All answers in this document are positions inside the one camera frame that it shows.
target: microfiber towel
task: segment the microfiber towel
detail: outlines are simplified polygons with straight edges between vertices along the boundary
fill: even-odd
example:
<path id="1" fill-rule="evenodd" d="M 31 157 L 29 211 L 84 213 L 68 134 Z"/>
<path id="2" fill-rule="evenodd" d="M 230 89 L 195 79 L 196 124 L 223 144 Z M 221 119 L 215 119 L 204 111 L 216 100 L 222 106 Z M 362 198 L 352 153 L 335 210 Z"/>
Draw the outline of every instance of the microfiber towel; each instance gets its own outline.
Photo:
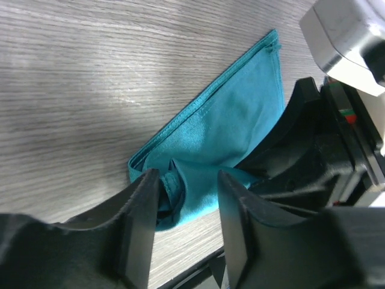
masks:
<path id="1" fill-rule="evenodd" d="M 158 169 L 164 190 L 157 230 L 218 208 L 217 176 L 256 182 L 234 168 L 270 132 L 284 110 L 276 30 L 255 44 L 187 105 L 128 162 L 131 182 Z"/>

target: wooden table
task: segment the wooden table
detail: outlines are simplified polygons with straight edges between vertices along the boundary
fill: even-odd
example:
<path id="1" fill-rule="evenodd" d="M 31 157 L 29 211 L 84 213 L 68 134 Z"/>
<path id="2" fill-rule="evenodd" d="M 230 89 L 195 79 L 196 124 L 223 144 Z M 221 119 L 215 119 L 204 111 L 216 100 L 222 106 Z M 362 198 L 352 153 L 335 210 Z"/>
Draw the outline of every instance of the wooden table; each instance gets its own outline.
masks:
<path id="1" fill-rule="evenodd" d="M 273 28 L 289 98 L 322 79 L 314 0 L 0 0 L 0 211 L 65 221 L 127 186 L 127 160 Z M 222 244 L 218 214 L 158 233 L 150 288 Z"/>

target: red component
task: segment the red component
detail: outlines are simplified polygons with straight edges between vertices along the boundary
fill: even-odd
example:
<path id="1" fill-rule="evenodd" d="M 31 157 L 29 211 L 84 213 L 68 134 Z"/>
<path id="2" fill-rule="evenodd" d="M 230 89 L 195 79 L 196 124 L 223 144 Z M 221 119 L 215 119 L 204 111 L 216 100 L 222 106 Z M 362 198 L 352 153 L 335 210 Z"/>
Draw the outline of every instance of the red component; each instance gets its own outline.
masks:
<path id="1" fill-rule="evenodd" d="M 357 121 L 357 116 L 355 114 L 351 116 L 345 116 L 346 120 L 348 121 L 349 124 L 353 125 Z"/>

